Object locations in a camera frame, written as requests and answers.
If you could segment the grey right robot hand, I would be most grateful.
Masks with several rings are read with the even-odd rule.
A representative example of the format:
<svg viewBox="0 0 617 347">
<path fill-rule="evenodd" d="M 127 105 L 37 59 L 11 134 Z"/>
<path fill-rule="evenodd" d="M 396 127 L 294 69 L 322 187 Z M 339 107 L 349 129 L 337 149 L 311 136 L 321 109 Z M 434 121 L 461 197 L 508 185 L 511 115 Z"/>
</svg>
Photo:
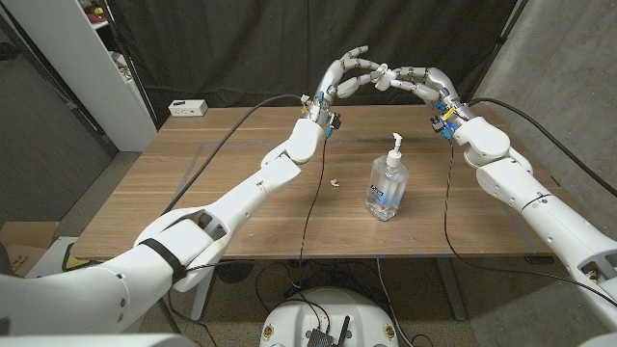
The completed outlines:
<svg viewBox="0 0 617 347">
<path fill-rule="evenodd" d="M 386 77 L 392 87 L 414 93 L 427 105 L 440 112 L 431 119 L 436 132 L 454 132 L 464 122 L 476 117 L 462 101 L 451 80 L 436 67 L 399 67 L 388 70 Z"/>
</svg>

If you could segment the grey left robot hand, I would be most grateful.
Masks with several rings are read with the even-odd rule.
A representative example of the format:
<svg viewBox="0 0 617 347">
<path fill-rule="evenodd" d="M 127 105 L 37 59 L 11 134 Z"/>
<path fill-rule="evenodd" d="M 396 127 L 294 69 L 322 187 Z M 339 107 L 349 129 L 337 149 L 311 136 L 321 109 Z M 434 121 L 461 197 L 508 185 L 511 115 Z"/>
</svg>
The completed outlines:
<svg viewBox="0 0 617 347">
<path fill-rule="evenodd" d="M 367 51 L 367 45 L 353 48 L 329 65 L 314 96 L 307 101 L 306 119 L 322 127 L 326 126 L 329 123 L 330 106 L 336 98 L 347 98 L 360 86 L 369 82 L 376 83 L 385 74 L 385 69 L 377 63 L 360 58 Z M 368 73 L 341 82 L 343 74 L 353 68 L 367 69 Z"/>
</svg>

